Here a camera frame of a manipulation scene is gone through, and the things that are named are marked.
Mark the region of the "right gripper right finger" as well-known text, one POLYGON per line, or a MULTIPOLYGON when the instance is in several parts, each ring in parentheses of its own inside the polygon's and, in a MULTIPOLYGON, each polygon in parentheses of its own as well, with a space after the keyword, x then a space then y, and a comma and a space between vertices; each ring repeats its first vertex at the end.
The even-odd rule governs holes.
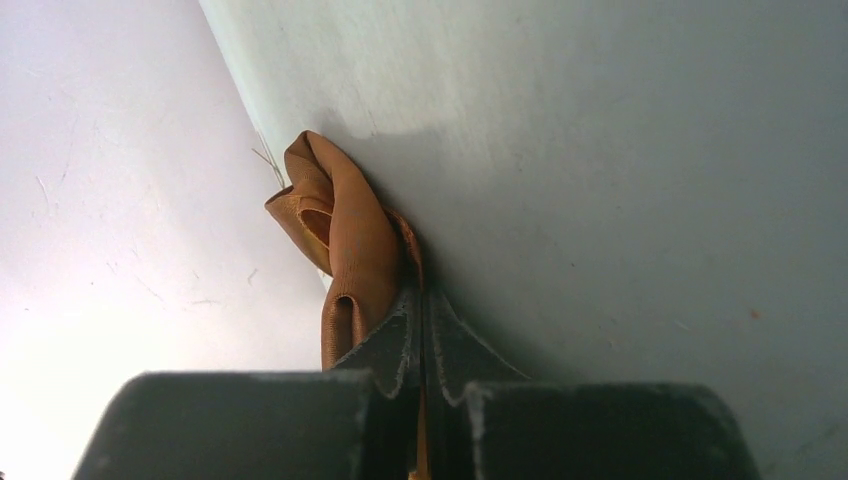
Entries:
POLYGON ((533 380, 438 290, 423 300, 428 457, 435 479, 756 479, 731 410, 680 383, 533 380))

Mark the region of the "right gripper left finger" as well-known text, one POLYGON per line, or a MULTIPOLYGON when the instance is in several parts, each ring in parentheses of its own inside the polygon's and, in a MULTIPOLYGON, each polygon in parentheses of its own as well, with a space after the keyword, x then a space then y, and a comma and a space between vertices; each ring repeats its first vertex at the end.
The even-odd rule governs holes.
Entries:
POLYGON ((323 372, 158 372, 128 381, 78 479, 404 479, 415 463, 420 296, 323 372))

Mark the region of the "orange cloth napkin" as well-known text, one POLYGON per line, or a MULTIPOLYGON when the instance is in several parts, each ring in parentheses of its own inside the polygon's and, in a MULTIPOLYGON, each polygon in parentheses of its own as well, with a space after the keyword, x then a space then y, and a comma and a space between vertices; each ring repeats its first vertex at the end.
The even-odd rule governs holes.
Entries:
POLYGON ((291 183, 264 207, 330 278, 320 320, 321 369, 341 369, 388 321, 403 289, 423 287, 420 245, 409 223, 325 136, 302 131, 283 160, 291 183))

